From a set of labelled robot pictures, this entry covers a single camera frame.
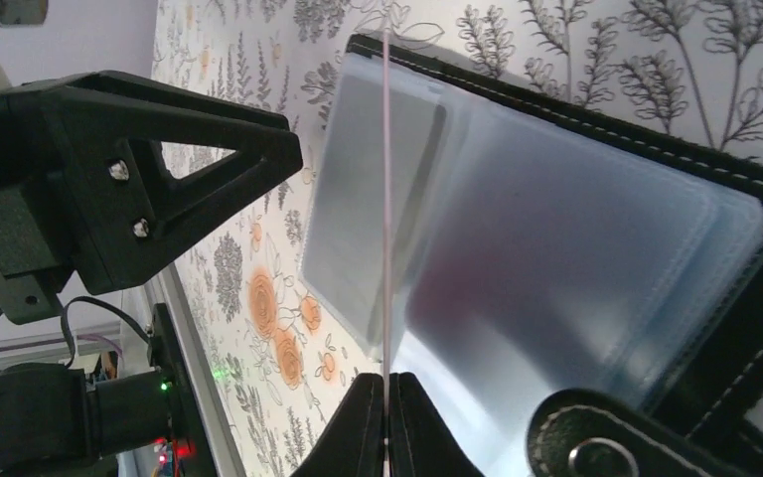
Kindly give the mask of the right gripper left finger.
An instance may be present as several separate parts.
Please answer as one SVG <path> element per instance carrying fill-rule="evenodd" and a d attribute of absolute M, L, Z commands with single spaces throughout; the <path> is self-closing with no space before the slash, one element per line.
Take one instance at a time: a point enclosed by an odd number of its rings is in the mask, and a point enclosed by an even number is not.
<path fill-rule="evenodd" d="M 382 476 L 382 388 L 382 376 L 359 374 L 293 476 Z"/>

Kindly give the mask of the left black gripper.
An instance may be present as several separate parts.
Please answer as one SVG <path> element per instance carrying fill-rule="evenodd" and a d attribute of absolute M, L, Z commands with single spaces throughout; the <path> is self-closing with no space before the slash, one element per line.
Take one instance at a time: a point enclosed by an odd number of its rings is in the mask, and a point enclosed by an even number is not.
<path fill-rule="evenodd" d="M 143 284 L 302 164 L 284 116 L 130 74 L 0 94 L 0 306 Z"/>

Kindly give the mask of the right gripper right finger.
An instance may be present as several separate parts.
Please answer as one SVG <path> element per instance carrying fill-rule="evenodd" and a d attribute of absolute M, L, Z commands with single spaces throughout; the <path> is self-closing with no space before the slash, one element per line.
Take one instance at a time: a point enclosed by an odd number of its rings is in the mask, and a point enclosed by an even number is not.
<path fill-rule="evenodd" d="M 481 474 L 455 440 L 415 374 L 390 376 L 388 411 L 388 453 L 393 476 Z"/>

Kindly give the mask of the black leather card holder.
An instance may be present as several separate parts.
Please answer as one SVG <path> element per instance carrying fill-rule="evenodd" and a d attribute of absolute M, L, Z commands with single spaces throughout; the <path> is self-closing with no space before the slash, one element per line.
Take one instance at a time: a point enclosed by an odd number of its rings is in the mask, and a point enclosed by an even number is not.
<path fill-rule="evenodd" d="M 763 476 L 763 165 L 389 46 L 391 375 L 479 476 Z M 382 376 L 382 40 L 301 276 Z"/>

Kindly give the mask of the red card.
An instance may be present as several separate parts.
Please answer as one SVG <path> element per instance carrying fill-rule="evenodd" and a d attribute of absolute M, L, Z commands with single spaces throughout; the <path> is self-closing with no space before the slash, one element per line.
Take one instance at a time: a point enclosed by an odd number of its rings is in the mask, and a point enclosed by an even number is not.
<path fill-rule="evenodd" d="M 389 403 L 391 375 L 391 303 L 392 303 L 392 181 L 391 181 L 391 114 L 389 88 L 389 29 L 384 28 L 381 36 L 381 112 L 382 112 L 382 435 L 383 462 L 382 475 L 391 476 Z"/>

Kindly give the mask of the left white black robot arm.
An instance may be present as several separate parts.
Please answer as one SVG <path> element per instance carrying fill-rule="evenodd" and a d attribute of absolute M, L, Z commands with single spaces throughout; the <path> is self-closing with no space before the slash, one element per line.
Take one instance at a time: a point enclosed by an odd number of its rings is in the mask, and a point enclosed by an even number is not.
<path fill-rule="evenodd" d="M 0 90 L 0 311 L 58 318 L 73 276 L 89 301 L 145 284 L 302 166 L 279 113 L 107 71 Z M 70 365 L 0 371 L 0 476 L 84 474 L 158 440 L 178 476 L 229 475 L 165 303 L 140 333 L 149 370 L 91 384 Z"/>

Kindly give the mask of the floral patterned table mat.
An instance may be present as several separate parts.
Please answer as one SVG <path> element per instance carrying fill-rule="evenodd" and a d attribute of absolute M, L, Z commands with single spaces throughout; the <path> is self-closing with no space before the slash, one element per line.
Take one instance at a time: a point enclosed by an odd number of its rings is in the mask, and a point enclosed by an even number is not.
<path fill-rule="evenodd" d="M 162 1 L 302 168 L 176 264 L 225 476 L 763 476 L 763 1 Z"/>

